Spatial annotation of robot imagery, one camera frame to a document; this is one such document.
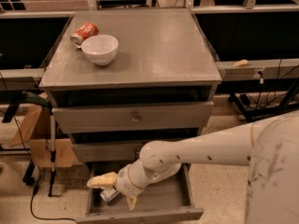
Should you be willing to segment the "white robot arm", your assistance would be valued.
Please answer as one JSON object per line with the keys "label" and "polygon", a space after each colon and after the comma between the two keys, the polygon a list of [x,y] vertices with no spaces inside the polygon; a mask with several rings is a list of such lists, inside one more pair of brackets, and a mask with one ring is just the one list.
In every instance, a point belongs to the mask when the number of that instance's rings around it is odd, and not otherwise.
{"label": "white robot arm", "polygon": [[151,141],[137,161],[87,186],[127,197],[176,174],[183,163],[249,167],[244,224],[299,224],[299,111],[181,141]]}

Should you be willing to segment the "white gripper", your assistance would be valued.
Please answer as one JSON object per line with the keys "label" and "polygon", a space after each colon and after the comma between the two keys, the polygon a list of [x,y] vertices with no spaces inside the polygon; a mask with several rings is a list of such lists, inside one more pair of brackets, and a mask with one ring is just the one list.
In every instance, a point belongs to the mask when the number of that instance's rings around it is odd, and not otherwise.
{"label": "white gripper", "polygon": [[126,166],[115,172],[106,173],[104,175],[97,175],[90,178],[87,186],[91,189],[111,189],[115,183],[115,187],[119,193],[127,196],[126,201],[130,211],[135,209],[139,189],[133,184],[129,178],[129,167]]}

